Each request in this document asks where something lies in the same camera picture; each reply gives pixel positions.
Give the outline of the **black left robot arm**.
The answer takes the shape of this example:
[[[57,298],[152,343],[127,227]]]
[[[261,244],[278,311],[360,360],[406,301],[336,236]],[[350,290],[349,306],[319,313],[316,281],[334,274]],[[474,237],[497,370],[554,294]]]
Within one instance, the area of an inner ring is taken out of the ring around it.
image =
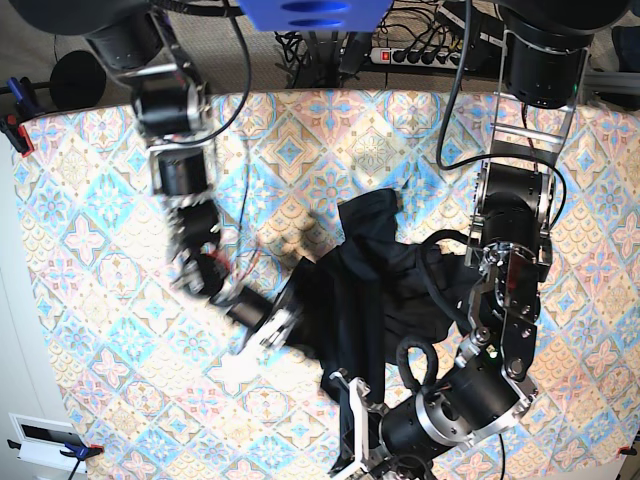
[[[353,442],[335,479],[380,479],[394,472],[429,478],[435,458],[472,448],[516,426],[538,391],[530,379],[540,312],[539,286],[553,263],[551,232],[567,198],[557,168],[580,98],[594,35],[620,20],[627,1],[500,1],[502,55],[496,96],[525,108],[564,115],[551,134],[492,122],[480,164],[468,233],[440,230],[419,248],[418,267],[431,298],[470,330],[453,367],[439,375],[433,346],[403,340],[397,365],[411,395],[389,408],[371,403],[362,379],[346,383]],[[439,241],[466,246],[465,263],[479,272],[460,310],[436,285],[426,253]]]

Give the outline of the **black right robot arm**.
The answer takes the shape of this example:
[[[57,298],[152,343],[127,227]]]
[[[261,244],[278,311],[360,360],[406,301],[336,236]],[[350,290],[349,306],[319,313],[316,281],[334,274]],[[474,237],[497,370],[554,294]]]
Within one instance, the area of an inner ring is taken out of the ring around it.
[[[185,1],[15,1],[12,6],[40,31],[84,38],[106,72],[130,90],[153,192],[167,210],[168,256],[180,268],[174,284],[245,327],[240,363],[252,366],[283,347],[316,358],[306,343],[302,307],[292,286],[269,301],[243,279],[231,278],[232,268],[220,250],[220,214],[205,148],[234,121],[214,125],[210,90],[168,17],[176,12],[234,20],[241,9],[227,2],[204,6]]]

